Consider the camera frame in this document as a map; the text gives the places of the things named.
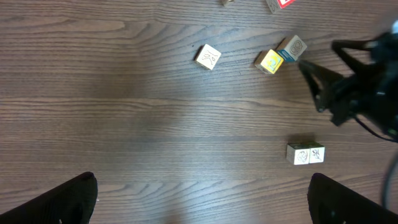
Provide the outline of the wooden block letter E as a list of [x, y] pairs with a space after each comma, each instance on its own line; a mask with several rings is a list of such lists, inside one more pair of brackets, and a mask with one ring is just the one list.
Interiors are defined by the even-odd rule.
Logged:
[[286, 37], [275, 51], [286, 62], [295, 62], [306, 49], [306, 43], [299, 36], [291, 35]]

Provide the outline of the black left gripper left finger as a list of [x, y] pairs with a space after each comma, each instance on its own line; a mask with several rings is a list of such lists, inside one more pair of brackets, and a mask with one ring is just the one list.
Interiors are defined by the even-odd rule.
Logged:
[[88, 224], [98, 197], [92, 172], [84, 172], [1, 214], [1, 224]]

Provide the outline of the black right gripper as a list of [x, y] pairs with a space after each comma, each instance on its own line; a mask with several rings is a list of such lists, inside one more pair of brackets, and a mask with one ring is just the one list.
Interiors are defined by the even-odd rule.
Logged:
[[348, 78], [306, 60], [298, 68], [310, 88], [318, 112], [330, 109], [331, 122], [340, 126], [353, 118], [374, 136], [358, 115], [383, 134], [397, 136], [397, 22], [371, 40], [333, 40], [331, 49], [353, 71]]

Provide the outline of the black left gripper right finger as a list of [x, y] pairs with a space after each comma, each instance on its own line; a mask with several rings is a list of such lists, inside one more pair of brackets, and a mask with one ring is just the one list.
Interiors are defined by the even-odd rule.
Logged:
[[397, 224], [397, 214], [321, 173], [312, 175], [307, 200], [313, 224]]

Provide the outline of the green-sided wooden picture block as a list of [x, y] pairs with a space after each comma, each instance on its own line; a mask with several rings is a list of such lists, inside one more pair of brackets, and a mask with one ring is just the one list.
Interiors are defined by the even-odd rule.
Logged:
[[325, 146], [317, 142], [308, 143], [310, 149], [310, 164], [322, 163], [325, 158]]

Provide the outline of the blue-topped wooden letter block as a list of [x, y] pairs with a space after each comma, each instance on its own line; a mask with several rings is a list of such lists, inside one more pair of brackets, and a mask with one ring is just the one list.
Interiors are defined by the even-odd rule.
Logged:
[[310, 148], [304, 144], [288, 144], [286, 159], [293, 165], [305, 165], [310, 161]]

